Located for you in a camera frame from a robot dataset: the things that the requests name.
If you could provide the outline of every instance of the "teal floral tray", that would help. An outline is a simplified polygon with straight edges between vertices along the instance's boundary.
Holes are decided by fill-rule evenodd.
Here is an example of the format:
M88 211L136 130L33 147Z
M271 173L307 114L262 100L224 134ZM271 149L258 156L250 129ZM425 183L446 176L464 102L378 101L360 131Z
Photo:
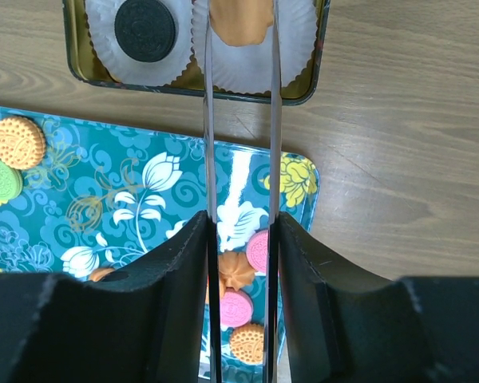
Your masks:
M122 267L160 245L206 208L204 146L199 138L0 108L0 120L26 116L42 127L47 153L23 172L25 188L0 201L0 272L64 271L85 281L97 267ZM281 210L307 230L319 177L306 158L283 154ZM216 143L220 251L244 251L267 227L269 152ZM263 323L265 277L245 287L252 321ZM279 344L285 338L279 299ZM224 381L261 381L261 367L231 354L222 329ZM206 310L201 377L209 376Z

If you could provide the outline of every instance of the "round embossed cookie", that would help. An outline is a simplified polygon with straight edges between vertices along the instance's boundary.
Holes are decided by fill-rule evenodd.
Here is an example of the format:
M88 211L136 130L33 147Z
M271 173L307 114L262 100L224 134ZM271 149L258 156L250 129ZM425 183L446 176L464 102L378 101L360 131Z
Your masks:
M227 327L240 327L249 323L254 314L254 305L243 291L225 290L220 300L220 324Z
M126 0L115 17L115 35L133 60L157 62L176 40L176 24L168 8L157 0Z
M263 363L264 329L250 323L232 332L231 351L235 357L248 365Z
M0 201L16 198L23 189L23 178L20 172L9 168L0 161Z
M14 169L37 166L45 155L46 141L41 129L23 117L0 120L0 160Z
M266 274L267 257L268 230L263 230L254 234L248 241L247 259L257 271Z

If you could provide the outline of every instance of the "gold tin tray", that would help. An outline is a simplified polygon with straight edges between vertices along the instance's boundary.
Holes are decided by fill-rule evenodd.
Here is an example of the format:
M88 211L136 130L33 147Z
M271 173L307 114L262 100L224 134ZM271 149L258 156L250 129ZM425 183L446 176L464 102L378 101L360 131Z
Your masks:
M107 88L184 94L198 97L204 95L204 76L194 57L192 57L183 74L170 85L159 87L128 85L114 80L93 52L90 42L89 24L85 14L85 0L62 0L62 5L64 9L65 43L69 69L78 80ZM287 87L282 89L282 98L285 105L299 105L307 101L311 98L318 83L330 0L315 0L315 5L319 20L315 50L304 71ZM236 101L270 102L270 92L241 94L215 88L215 97Z

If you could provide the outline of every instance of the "pink cookie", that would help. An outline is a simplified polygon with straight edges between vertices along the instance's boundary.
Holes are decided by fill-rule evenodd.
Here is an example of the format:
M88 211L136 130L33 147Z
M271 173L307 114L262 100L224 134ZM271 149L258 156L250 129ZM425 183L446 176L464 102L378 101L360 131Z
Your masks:
M268 258L268 230L260 231L250 238L247 245L248 262L257 271L266 274Z
M220 299L220 324L227 327L240 327L252 319L254 306L243 291L227 289Z

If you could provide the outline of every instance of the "cookie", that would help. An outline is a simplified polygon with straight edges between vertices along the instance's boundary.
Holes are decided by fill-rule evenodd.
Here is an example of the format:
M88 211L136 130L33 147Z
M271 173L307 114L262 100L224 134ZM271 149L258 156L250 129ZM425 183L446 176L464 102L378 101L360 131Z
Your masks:
M20 195L23 178L20 172L0 161L0 201L9 201Z
M225 284L222 278L218 279L218 287L219 287L219 294L220 294L220 299L224 297L225 294ZM208 279L208 284L206 286L206 304L209 304L209 279Z
M112 267L98 267L90 273L89 281L99 282L113 271L115 271L115 269Z
M255 278L255 269L250 266L245 253L227 251L218 257L218 271L226 287L238 291L251 285Z
M225 290L220 300L220 324L226 327L240 327L249 323L254 314L254 305L243 291Z
M232 332L230 346L235 357L248 365L263 363L264 328L250 323Z
M176 23L157 0L126 0L117 11L115 36L133 60L157 62L167 57L176 41Z
M23 117L0 121L0 160L13 169L27 170L42 160L46 141L41 129Z
M268 257L268 230L254 234L247 245L248 262L257 271L266 274Z
M230 46L261 44L273 25L272 0L211 0L213 31Z

